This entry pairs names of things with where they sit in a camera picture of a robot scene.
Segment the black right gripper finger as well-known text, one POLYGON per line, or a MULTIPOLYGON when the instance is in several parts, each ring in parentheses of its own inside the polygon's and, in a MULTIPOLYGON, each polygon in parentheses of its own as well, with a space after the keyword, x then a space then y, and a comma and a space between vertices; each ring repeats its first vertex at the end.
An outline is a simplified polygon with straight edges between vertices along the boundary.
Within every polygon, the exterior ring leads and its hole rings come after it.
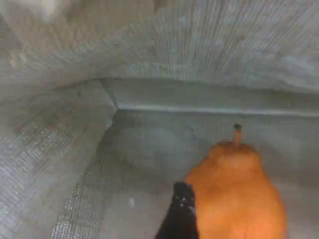
POLYGON ((176 182, 171 203, 156 235, 156 239, 197 239, 195 193, 191 185, 176 182))

